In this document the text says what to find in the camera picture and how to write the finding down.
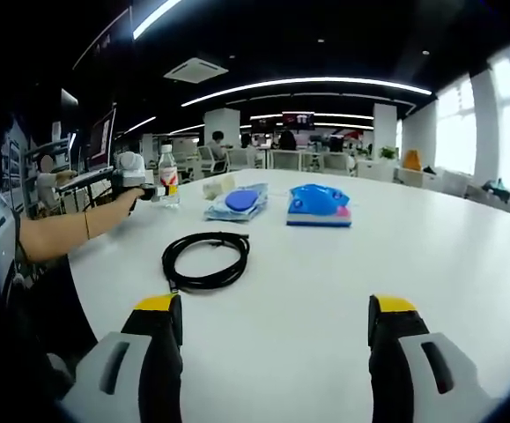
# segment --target coiled black cable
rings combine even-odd
[[[210,241],[210,245],[219,247],[222,245],[231,246],[239,251],[240,257],[237,262],[222,271],[202,277],[189,277],[181,275],[174,268],[176,259],[180,253],[190,245],[201,241]],[[192,234],[173,242],[166,247],[163,253],[163,272],[168,280],[171,292],[190,289],[215,289],[229,286],[235,282],[247,267],[247,257],[250,251],[248,235],[232,234],[229,232],[206,232],[203,234]]]

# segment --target black ceiling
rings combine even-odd
[[[181,104],[239,85],[301,77],[375,78],[436,93],[462,74],[479,71],[488,56],[510,42],[496,13],[476,0],[181,0],[136,41],[132,29],[163,0],[47,3],[43,9],[40,4],[23,9],[51,18],[21,27],[22,76],[31,85],[65,87],[79,99],[89,121],[116,101],[118,130],[153,115],[158,118],[144,131],[178,130],[201,123],[206,111],[228,102],[276,94],[329,95],[291,95],[228,107],[241,111],[243,123],[250,115],[285,109],[371,115],[377,101],[332,93],[378,96],[420,108],[432,97],[330,83],[278,85],[187,108]],[[97,35],[126,10],[73,70]],[[194,56],[229,72],[199,85],[163,78]],[[398,106],[400,117],[413,108],[390,104]]]

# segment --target plastic bottle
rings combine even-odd
[[[181,198],[178,192],[178,170],[174,161],[173,147],[162,145],[160,152],[159,185],[165,187],[165,195],[160,198],[160,203],[165,207],[178,207]]]

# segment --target screen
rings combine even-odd
[[[274,132],[276,128],[277,120],[276,118],[265,118],[265,119],[255,119],[251,121],[251,133],[252,134],[269,134]]]
[[[110,147],[112,144],[112,133],[114,129],[115,109],[112,109],[106,116],[100,119],[90,133],[90,145],[88,157],[90,167],[98,165],[109,165]]]
[[[286,130],[314,130],[313,113],[283,113],[282,122]]]

